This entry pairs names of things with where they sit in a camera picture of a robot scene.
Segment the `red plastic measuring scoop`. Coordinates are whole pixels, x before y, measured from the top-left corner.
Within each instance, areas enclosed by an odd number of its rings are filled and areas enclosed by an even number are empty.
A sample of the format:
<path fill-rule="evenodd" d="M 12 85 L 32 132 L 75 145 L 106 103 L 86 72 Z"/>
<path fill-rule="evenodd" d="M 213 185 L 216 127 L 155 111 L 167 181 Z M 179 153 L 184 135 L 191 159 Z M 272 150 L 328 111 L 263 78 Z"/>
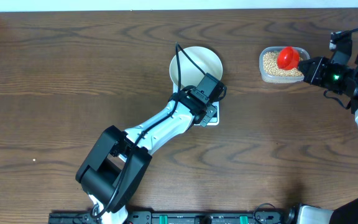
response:
<path fill-rule="evenodd" d="M 277 66 L 282 70 L 291 70 L 298 68 L 299 61 L 299 52 L 295 48 L 288 46 L 280 51 L 277 57 Z"/>

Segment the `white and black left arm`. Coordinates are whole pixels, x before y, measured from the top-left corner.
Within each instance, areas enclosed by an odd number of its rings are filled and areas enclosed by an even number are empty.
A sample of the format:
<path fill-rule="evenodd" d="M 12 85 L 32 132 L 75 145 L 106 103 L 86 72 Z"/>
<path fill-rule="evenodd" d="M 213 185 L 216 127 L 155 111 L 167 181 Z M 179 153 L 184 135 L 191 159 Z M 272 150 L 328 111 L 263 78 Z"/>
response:
<path fill-rule="evenodd" d="M 224 87 L 186 86 L 144 123 L 124 131 L 115 126 L 105 129 L 75 175 L 94 203 L 91 218 L 123 223 L 126 203 L 137 190 L 153 153 L 193 125 L 206 126 L 217 112 L 213 104 L 225 96 Z"/>

